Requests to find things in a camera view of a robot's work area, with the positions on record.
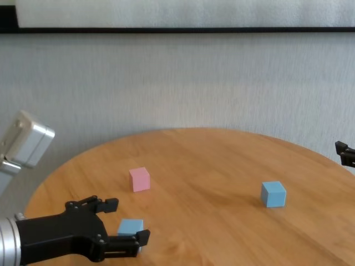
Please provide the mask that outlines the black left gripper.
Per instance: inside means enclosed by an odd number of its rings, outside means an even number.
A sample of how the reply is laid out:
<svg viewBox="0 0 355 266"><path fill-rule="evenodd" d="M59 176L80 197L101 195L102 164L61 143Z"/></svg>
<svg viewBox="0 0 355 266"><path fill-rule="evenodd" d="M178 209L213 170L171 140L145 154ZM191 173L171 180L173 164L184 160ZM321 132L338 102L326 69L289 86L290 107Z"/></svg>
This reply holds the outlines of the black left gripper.
<svg viewBox="0 0 355 266"><path fill-rule="evenodd" d="M104 258L136 257L148 244L150 231L129 236L108 236L97 213L116 212L119 200L102 200L93 195L65 203L60 214L16 221L21 240L21 265L69 254L92 262Z"/></svg>

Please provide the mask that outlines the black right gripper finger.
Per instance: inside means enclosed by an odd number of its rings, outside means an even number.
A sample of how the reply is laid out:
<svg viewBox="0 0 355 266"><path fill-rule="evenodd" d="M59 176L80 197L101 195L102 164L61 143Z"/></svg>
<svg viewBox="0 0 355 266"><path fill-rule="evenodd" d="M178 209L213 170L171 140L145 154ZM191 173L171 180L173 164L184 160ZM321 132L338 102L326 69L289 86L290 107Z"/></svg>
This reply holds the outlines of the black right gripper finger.
<svg viewBox="0 0 355 266"><path fill-rule="evenodd" d="M348 167L354 167L354 165L355 165L355 150L348 147L347 144L345 144L341 141L335 142L335 148L336 148L337 155L339 155L341 158L341 165L348 166Z"/></svg>

